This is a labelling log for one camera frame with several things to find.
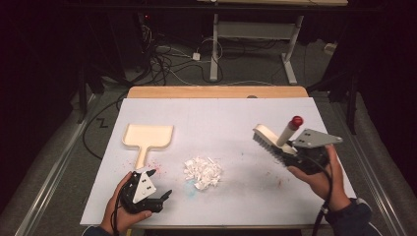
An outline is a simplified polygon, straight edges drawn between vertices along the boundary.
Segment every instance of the table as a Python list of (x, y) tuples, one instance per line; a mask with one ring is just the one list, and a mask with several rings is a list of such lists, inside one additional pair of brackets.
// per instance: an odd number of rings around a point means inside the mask
[[(157, 169), (151, 178), (158, 189), (153, 198), (169, 189), (173, 193), (161, 213), (140, 222), (138, 227), (312, 227), (323, 201), (252, 140), (256, 122), (276, 131), (283, 129), (293, 113), (306, 118), (306, 128), (326, 131), (313, 98), (299, 87), (131, 88), (81, 224), (100, 222), (114, 186), (128, 170), (133, 170), (137, 151), (127, 149), (121, 142), (126, 124), (168, 122), (174, 125), (170, 146), (149, 154), (146, 167), (139, 172)], [(223, 167), (217, 187), (200, 192), (192, 182), (185, 181), (183, 162), (196, 156), (210, 157)], [(344, 183), (348, 196), (355, 197), (347, 176)]]
[[(267, 5), (296, 5), (296, 6), (323, 6), (335, 7), (346, 6), (347, 0), (217, 0), (215, 4), (237, 3), (237, 4), (267, 4)], [(218, 14), (214, 14), (212, 33), (212, 52), (209, 79), (217, 81), (219, 37), (244, 37), (244, 38), (265, 38), (265, 39), (289, 39), (286, 53), (281, 54), (282, 65), (285, 69), (288, 82), (297, 85), (297, 80), (291, 66), (291, 55), (297, 42), (298, 33), (301, 29), (304, 16), (298, 16), (294, 24), (271, 24), (271, 23), (249, 23), (249, 22), (226, 22), (219, 21)]]

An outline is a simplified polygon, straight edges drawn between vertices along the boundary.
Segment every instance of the sleeve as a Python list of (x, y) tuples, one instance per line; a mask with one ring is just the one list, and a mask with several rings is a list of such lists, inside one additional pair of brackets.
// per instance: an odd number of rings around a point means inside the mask
[(382, 234), (370, 222), (372, 210), (362, 199), (350, 199), (346, 208), (325, 214), (336, 236), (381, 236)]
[(111, 236), (107, 231), (97, 226), (90, 226), (84, 231), (83, 236)]

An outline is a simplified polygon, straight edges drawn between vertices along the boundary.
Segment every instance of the dustpan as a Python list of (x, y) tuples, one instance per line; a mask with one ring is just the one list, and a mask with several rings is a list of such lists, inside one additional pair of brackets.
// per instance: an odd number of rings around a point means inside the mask
[(135, 169), (145, 166), (145, 158), (152, 148), (166, 148), (171, 142), (173, 126), (149, 126), (129, 124), (126, 128), (123, 144), (139, 148)]

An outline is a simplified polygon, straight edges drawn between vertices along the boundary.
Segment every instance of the hand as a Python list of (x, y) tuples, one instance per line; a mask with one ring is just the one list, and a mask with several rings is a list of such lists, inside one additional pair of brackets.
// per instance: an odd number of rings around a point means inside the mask
[[(100, 227), (111, 235), (114, 234), (113, 229), (111, 227), (111, 215), (114, 211), (114, 206), (116, 205), (117, 195), (119, 194), (122, 186), (130, 179), (131, 176), (132, 172), (129, 172), (125, 176), (125, 178), (123, 178), (122, 181), (120, 181), (120, 183), (116, 187), (116, 190), (114, 191), (113, 197), (111, 197), (111, 199), (107, 203), (107, 207), (105, 209), (104, 217), (100, 224)], [(152, 215), (152, 212), (150, 210), (144, 210), (137, 214), (130, 214), (121, 206), (117, 210), (117, 230), (120, 233), (126, 232), (133, 224), (142, 221), (146, 218), (149, 218)]]
[[(328, 151), (329, 165), (326, 166), (328, 174), (331, 176), (333, 190), (328, 207), (332, 211), (343, 209), (350, 205), (350, 200), (347, 198), (343, 187), (343, 170), (337, 160), (336, 150), (334, 146), (326, 146)], [(325, 199), (328, 196), (328, 178), (323, 172), (307, 175), (302, 170), (294, 166), (288, 166), (288, 171), (291, 172), (298, 179), (310, 185), (313, 192), (320, 198)]]

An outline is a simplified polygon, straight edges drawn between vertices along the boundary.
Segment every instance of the white paper scraps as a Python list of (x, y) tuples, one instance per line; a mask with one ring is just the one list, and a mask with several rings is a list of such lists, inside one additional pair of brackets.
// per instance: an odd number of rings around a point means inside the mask
[(186, 180), (196, 179), (194, 184), (197, 189), (204, 190), (210, 185), (217, 186), (220, 180), (221, 167), (208, 157), (208, 161), (195, 157), (184, 162), (184, 173), (187, 174)]

